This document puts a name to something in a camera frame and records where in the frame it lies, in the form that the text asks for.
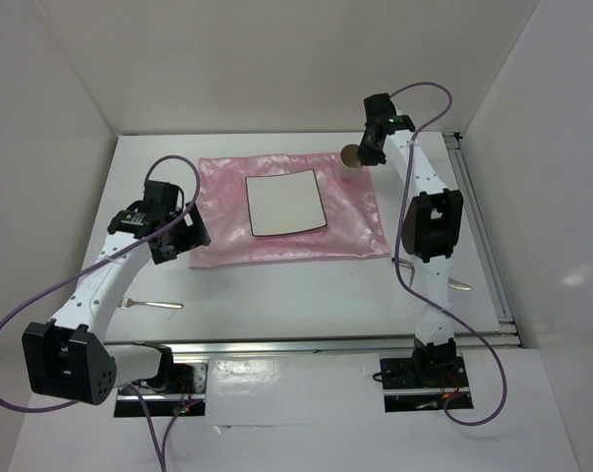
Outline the beige cup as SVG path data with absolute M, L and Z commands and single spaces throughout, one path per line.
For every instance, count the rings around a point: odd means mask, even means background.
M 359 160 L 358 149 L 358 145 L 351 144 L 341 150 L 338 163 L 338 173 L 341 179 L 353 180 L 361 174 L 363 165 Z

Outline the silver spoon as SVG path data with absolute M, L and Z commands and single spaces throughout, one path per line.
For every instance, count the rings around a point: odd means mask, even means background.
M 403 267 L 403 268 L 406 268 L 406 269 L 408 269 L 410 271 L 409 281 L 407 282 L 407 285 L 409 287 L 411 287 L 413 285 L 413 281 L 414 281 L 414 278 L 415 278 L 415 267 L 414 267 L 414 264 L 412 264 L 411 262 L 409 262 L 407 260 L 399 259 L 398 260 L 398 265 L 401 266 L 401 267 Z

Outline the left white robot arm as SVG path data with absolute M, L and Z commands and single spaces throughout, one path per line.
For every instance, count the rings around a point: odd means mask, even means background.
M 181 189 L 148 180 L 141 200 L 119 211 L 94 271 L 82 276 L 70 299 L 45 324 L 30 324 L 23 336 L 33 392 L 99 405 L 116 387 L 142 382 L 154 392 L 175 381 L 172 351 L 152 342 L 106 348 L 104 341 L 119 303 L 148 263 L 174 261 L 209 244 L 195 204 L 180 207 Z

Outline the pink satin cloth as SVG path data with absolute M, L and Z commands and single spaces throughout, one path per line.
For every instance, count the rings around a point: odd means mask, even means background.
M 338 173 L 339 154 L 274 154 L 203 158 L 196 204 L 211 242 L 192 251 L 192 267 L 250 265 L 388 256 L 368 169 L 353 180 Z M 246 178 L 313 169 L 326 214 L 325 228 L 301 234 L 254 237 Z

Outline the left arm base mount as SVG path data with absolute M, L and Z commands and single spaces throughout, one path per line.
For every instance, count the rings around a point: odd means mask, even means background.
M 135 381 L 132 386 L 143 396 L 152 417 L 203 417 L 207 408 L 208 361 L 175 361 L 165 383 Z

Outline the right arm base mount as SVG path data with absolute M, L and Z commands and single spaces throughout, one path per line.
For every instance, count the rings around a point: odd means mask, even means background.
M 372 380 L 383 388 L 386 413 L 473 409 L 463 358 L 449 367 L 420 371 L 411 358 L 383 358 Z

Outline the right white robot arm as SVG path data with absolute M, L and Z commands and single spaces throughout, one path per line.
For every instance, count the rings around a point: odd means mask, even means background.
M 447 187 L 414 136 L 415 126 L 395 109 L 387 93 L 364 99 L 365 131 L 358 160 L 365 166 L 390 163 L 402 178 L 403 197 L 394 243 L 395 268 L 405 255 L 412 267 L 404 289 L 421 303 L 414 331 L 410 373 L 434 384 L 456 358 L 449 307 L 449 265 L 459 240 L 463 197 Z

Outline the square white plate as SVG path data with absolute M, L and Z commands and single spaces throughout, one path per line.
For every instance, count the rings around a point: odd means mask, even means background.
M 327 226 L 313 169 L 247 177 L 246 193 L 254 237 L 295 235 Z

